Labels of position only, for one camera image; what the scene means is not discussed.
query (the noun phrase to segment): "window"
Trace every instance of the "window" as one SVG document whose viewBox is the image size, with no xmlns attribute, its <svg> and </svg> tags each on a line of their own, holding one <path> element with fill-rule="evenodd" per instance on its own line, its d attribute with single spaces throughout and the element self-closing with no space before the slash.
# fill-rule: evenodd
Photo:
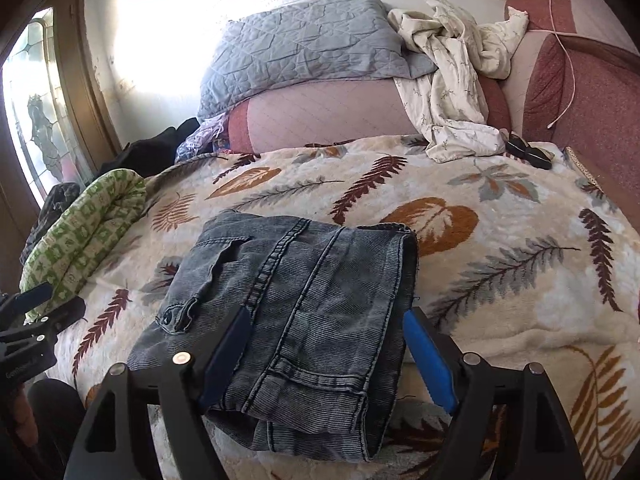
<svg viewBox="0 0 640 480">
<path fill-rule="evenodd" d="M 38 12 L 2 66 L 14 149 L 40 206 L 53 186 L 93 179 L 71 125 L 54 48 L 54 9 Z"/>
</svg>

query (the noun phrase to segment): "folded jeans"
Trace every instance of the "folded jeans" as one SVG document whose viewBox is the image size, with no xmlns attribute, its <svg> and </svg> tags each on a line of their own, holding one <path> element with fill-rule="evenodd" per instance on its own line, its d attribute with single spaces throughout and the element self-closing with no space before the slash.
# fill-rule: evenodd
<svg viewBox="0 0 640 480">
<path fill-rule="evenodd" d="M 205 224 L 128 364 L 188 350 L 242 301 L 252 335 L 210 420 L 253 450 L 368 461 L 396 398 L 416 269 L 402 224 L 226 210 Z"/>
</svg>

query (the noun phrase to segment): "gray quilt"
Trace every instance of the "gray quilt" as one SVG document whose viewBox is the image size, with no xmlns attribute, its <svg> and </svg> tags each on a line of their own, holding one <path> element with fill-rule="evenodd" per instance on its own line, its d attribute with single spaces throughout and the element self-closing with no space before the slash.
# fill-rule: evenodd
<svg viewBox="0 0 640 480">
<path fill-rule="evenodd" d="M 401 51 L 380 0 L 314 0 L 229 22 L 200 86 L 200 121 L 268 89 L 311 79 L 415 79 L 435 72 Z"/>
</svg>

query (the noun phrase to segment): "sunlight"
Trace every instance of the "sunlight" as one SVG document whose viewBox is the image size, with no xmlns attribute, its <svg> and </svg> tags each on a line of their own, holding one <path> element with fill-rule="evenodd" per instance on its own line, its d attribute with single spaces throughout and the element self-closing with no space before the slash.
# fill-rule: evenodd
<svg viewBox="0 0 640 480">
<path fill-rule="evenodd" d="M 121 92 L 199 94 L 228 20 L 252 0 L 116 0 L 113 71 Z"/>
</svg>

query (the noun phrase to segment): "white wall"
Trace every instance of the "white wall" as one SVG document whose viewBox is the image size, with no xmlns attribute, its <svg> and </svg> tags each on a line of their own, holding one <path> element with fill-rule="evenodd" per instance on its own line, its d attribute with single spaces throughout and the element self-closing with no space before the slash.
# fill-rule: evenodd
<svg viewBox="0 0 640 480">
<path fill-rule="evenodd" d="M 501 19 L 504 1 L 452 1 L 480 22 Z M 264 0 L 85 0 L 94 71 L 123 145 L 193 117 L 223 24 L 264 8 Z"/>
</svg>

